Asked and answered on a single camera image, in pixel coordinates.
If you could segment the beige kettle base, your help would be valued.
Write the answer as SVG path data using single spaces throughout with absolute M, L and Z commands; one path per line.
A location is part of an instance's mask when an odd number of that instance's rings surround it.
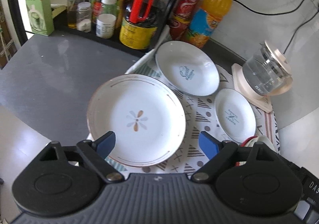
M 231 66 L 231 70 L 235 90 L 242 94 L 244 97 L 246 97 L 249 103 L 252 103 L 264 112 L 270 113 L 273 110 L 270 98 L 257 94 L 250 87 L 250 85 L 244 77 L 242 66 L 234 63 Z

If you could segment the black metal spice rack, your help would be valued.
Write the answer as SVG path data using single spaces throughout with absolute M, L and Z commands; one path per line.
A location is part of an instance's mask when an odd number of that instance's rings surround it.
M 102 39 L 111 47 L 145 52 L 156 46 L 160 36 L 167 35 L 176 1 L 99 0 L 87 4 L 69 0 L 67 10 L 54 18 L 53 24 L 89 39 Z M 92 14 L 82 20 L 86 5 Z

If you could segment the red rimmed bowl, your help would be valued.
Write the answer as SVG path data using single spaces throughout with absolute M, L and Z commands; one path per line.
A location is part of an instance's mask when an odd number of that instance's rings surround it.
M 238 146 L 233 154 L 236 161 L 235 167 L 232 169 L 237 174 L 245 176 L 263 173 L 270 174 L 271 167 L 279 162 L 278 154 L 271 149 L 264 139 L 270 142 L 267 137 L 260 136 L 250 138 L 248 144 L 250 146 Z

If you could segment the small white baking print plate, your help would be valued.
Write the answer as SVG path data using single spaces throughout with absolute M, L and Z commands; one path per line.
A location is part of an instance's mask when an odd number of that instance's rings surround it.
M 214 108 L 219 126 L 232 141 L 243 143 L 255 135 L 255 114 L 239 92 L 223 88 L 215 97 Z

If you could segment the white Sweet print deep plate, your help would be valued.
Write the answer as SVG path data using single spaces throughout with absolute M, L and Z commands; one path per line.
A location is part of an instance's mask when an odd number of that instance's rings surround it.
M 193 96 L 207 96 L 217 91 L 219 72 L 211 58 L 199 48 L 181 41 L 159 46 L 155 61 L 168 82 Z

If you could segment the green cardboard box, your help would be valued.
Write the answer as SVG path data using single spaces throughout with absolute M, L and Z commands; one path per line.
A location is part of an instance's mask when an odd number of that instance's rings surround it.
M 50 0 L 25 0 L 31 30 L 49 36 L 54 31 Z

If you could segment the small glass salt jar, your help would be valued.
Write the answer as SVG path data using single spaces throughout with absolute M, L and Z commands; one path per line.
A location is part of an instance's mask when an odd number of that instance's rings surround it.
M 76 29 L 81 32 L 90 32 L 91 16 L 91 4 L 89 2 L 79 3 L 76 12 Z

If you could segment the patterned fringed table mat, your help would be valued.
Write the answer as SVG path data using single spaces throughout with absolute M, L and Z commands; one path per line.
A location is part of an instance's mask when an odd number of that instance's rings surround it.
M 123 175 L 131 173 L 185 173 L 192 174 L 201 168 L 208 158 L 200 149 L 198 137 L 206 131 L 217 140 L 227 140 L 228 136 L 219 126 L 214 109 L 214 95 L 196 97 L 186 94 L 167 82 L 155 63 L 155 53 L 148 52 L 131 66 L 125 75 L 137 74 L 155 78 L 168 86 L 180 100 L 185 112 L 186 129 L 179 149 L 167 160 L 149 167 L 130 167 L 106 157 L 106 162 Z

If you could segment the white capped seasoning jar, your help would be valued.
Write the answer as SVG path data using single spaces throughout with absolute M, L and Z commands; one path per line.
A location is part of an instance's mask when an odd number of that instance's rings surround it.
M 117 0 L 101 0 L 96 19 L 96 35 L 100 38 L 111 38 L 117 20 Z

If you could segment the large soy sauce bottle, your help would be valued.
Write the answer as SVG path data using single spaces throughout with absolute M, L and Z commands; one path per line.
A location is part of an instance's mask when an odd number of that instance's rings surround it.
M 135 50 L 147 49 L 151 43 L 168 0 L 130 0 L 125 7 L 120 42 Z

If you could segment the red drink can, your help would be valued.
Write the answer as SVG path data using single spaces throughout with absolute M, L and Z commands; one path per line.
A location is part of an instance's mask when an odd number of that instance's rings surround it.
M 170 20 L 170 36 L 172 40 L 179 40 L 188 28 L 189 24 L 189 20 L 173 15 Z
M 189 20 L 199 0 L 177 0 L 173 13 L 184 20 Z

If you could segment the orange juice bottle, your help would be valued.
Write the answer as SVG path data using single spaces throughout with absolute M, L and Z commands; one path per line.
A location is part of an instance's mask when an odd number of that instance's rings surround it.
M 203 0 L 181 40 L 203 48 L 231 5 L 232 0 Z

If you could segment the large flower pattern plate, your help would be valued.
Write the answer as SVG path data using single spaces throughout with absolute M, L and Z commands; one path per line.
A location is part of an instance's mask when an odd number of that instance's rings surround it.
M 161 81 L 144 75 L 115 77 L 91 97 L 87 125 L 94 140 L 113 131 L 109 157 L 130 167 L 149 167 L 169 159 L 186 129 L 180 100 Z

